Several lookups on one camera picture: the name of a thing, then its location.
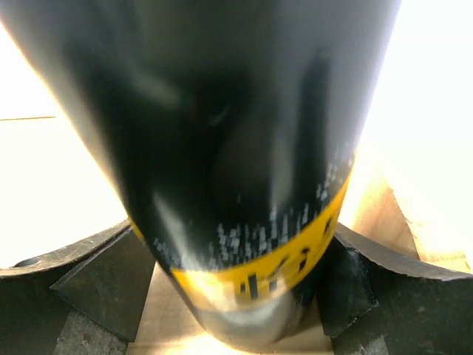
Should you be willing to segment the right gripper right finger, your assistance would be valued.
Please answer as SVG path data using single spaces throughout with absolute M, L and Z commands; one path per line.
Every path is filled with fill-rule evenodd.
M 335 354 L 471 354 L 472 275 L 338 225 L 317 303 Z

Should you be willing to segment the black can front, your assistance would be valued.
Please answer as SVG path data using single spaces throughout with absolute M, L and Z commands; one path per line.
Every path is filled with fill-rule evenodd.
M 198 323 L 260 351 L 316 292 L 399 1 L 3 1 Z

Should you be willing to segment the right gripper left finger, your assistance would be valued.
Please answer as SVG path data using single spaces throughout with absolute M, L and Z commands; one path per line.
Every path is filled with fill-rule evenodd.
M 2 354 L 125 354 L 155 261 L 122 222 L 1 270 Z

